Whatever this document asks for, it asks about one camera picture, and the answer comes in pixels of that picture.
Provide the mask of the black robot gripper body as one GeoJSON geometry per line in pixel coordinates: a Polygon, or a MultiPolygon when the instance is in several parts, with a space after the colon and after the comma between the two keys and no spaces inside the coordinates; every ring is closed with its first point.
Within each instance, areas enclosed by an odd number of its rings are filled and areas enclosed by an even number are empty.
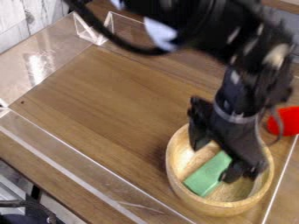
{"type": "Polygon", "coordinates": [[[216,102],[198,96],[191,97],[187,115],[188,119],[195,118],[206,123],[211,141],[216,142],[232,161],[240,160],[251,167],[251,177],[255,179],[268,168],[256,131],[258,116],[238,118],[223,111],[216,102]]]}

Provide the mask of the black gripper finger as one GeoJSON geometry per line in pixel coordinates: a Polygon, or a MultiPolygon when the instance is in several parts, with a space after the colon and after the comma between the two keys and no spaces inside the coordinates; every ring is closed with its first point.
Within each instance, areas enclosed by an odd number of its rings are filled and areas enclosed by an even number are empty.
{"type": "Polygon", "coordinates": [[[252,179],[251,167],[243,161],[232,161],[219,176],[219,180],[231,184],[240,178],[252,179]]]}
{"type": "Polygon", "coordinates": [[[211,141],[208,127],[199,119],[190,119],[188,135],[190,145],[194,151],[199,151],[211,141]]]}

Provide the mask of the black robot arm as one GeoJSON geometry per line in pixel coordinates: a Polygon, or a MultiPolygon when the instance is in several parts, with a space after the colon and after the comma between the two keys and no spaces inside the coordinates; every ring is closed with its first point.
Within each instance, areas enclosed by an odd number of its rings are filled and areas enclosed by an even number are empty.
{"type": "Polygon", "coordinates": [[[191,47],[228,66],[212,102],[191,98],[190,142],[210,140],[232,161],[219,175],[227,183],[267,169],[258,120],[292,93],[292,33],[263,13],[260,0],[110,0],[144,18],[159,49],[191,47]]]}

